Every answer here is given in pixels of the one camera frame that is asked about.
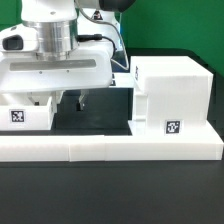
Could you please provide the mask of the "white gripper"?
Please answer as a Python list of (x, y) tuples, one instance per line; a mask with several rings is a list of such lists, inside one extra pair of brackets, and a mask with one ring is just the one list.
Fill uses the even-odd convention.
[[(45, 106), (53, 91), (105, 88), (112, 82), (113, 44), (103, 38), (78, 42), (68, 26), (37, 31), (22, 24), (0, 31), (0, 93), (28, 93)], [(81, 90), (83, 111), (88, 90)]]

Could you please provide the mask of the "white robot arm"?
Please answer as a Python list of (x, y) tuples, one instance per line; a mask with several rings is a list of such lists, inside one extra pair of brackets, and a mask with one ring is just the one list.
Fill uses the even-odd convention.
[(116, 26), (87, 14), (127, 10), (135, 0), (22, 0), (18, 25), (0, 31), (0, 105), (23, 109), (66, 90), (112, 81)]

